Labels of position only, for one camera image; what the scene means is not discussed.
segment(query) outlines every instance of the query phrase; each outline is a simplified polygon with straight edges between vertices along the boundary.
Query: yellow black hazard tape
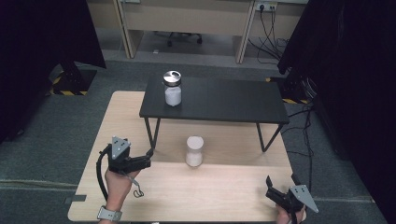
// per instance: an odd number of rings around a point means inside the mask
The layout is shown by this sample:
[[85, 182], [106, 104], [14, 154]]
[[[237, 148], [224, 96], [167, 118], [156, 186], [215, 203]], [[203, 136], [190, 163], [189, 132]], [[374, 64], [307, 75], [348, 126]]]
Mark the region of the yellow black hazard tape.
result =
[[49, 91], [52, 95], [86, 95], [86, 91], [56, 91], [54, 89]]
[[[53, 82], [52, 82], [52, 86], [57, 84], [59, 82], [59, 80], [61, 80], [61, 77], [55, 78], [55, 80], [53, 80]], [[86, 95], [87, 94], [86, 91], [68, 91], [68, 90], [58, 91], [53, 88], [51, 88], [51, 90], [49, 92], [52, 95]]]
[[[276, 78], [266, 78], [265, 79], [266, 82], [278, 82], [279, 80]], [[295, 95], [289, 95], [288, 93], [282, 92], [281, 91], [281, 96], [282, 96], [282, 100], [284, 103], [287, 104], [299, 104], [299, 105], [307, 105], [309, 102], [306, 99], [306, 96], [304, 94], [297, 94], [299, 95], [299, 97], [295, 97]]]

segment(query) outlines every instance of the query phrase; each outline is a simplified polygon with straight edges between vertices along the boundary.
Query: table leg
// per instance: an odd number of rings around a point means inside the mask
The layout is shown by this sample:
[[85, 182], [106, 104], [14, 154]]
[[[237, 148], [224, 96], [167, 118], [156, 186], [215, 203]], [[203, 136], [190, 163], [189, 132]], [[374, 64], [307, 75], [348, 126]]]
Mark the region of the table leg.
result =
[[265, 146], [264, 142], [262, 141], [262, 129], [260, 128], [260, 123], [256, 123], [256, 126], [257, 126], [257, 131], [259, 132], [260, 144], [262, 145], [262, 152], [266, 152], [268, 147], [270, 147], [271, 144], [274, 142], [276, 136], [279, 134], [279, 132], [282, 129], [283, 125], [279, 124], [277, 126], [277, 129], [276, 129], [274, 135], [272, 136], [272, 138], [270, 139], [270, 141], [268, 142], [267, 146]]
[[161, 119], [157, 119], [157, 124], [155, 125], [155, 132], [153, 138], [151, 134], [151, 129], [149, 127], [149, 118], [145, 118], [146, 128], [148, 130], [148, 140], [151, 145], [151, 148], [155, 148], [155, 146], [157, 145], [157, 137], [158, 137], [158, 130], [160, 129], [160, 121]]

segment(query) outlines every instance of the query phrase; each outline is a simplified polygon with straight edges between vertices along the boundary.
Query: hand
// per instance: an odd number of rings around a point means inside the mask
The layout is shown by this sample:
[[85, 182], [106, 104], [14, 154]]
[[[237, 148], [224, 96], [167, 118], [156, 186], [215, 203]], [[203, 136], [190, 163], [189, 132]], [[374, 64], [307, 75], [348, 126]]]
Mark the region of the hand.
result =
[[[135, 178], [140, 171], [131, 172], [128, 176]], [[120, 211], [125, 201], [126, 196], [128, 195], [129, 191], [131, 191], [132, 182], [131, 179], [125, 175], [119, 175], [114, 172], [106, 170], [105, 179], [107, 184], [107, 202], [106, 202], [106, 209], [110, 211]], [[114, 223], [110, 222], [109, 220], [101, 220], [100, 224], [105, 223]]]
[[[276, 209], [278, 212], [276, 218], [276, 224], [288, 224], [291, 221], [291, 214], [288, 213], [284, 208], [282, 208], [278, 204], [276, 205]], [[303, 221], [304, 211], [305, 211], [305, 205], [303, 206], [301, 211], [296, 212], [297, 223], [301, 223]]]

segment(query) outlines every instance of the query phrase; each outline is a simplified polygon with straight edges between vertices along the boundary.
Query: gray carpet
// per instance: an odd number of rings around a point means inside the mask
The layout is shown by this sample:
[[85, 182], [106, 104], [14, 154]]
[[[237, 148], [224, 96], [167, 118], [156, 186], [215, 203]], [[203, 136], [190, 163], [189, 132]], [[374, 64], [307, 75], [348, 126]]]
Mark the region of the gray carpet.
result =
[[[149, 76], [177, 70], [185, 77], [265, 80], [275, 70], [215, 66], [106, 62], [86, 96], [51, 95], [44, 99], [24, 133], [0, 145], [0, 223], [71, 223], [64, 200], [74, 195], [92, 144], [114, 91], [143, 91]], [[303, 105], [285, 104], [289, 114]], [[307, 113], [290, 118], [282, 133], [292, 169], [308, 185], [309, 159], [304, 135]], [[315, 112], [308, 128], [312, 158], [312, 195], [320, 212], [304, 223], [386, 223], [349, 161], [332, 150]]]

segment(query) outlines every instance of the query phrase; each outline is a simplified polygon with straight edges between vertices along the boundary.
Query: wooden table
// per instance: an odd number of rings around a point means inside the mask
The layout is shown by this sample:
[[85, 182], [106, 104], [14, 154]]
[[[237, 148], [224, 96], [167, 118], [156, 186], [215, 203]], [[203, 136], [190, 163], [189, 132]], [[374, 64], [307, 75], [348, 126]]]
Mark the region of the wooden table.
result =
[[[72, 202], [71, 220], [96, 221], [99, 207], [106, 203], [95, 164], [113, 135], [132, 142], [131, 157], [144, 155], [150, 148], [145, 121], [139, 118], [143, 96], [138, 91], [113, 94], [78, 184], [76, 195], [86, 195], [86, 200]], [[261, 126], [267, 140], [277, 127]], [[191, 135], [205, 140], [204, 162], [197, 168], [185, 162], [186, 141]], [[286, 192], [293, 185], [292, 170], [280, 135], [265, 154], [257, 141], [254, 123], [165, 119], [151, 167], [136, 179], [145, 196], [137, 199], [129, 194], [122, 220], [274, 221], [277, 211], [265, 197], [265, 178], [271, 176], [274, 187]], [[104, 173], [106, 157], [102, 165]]]

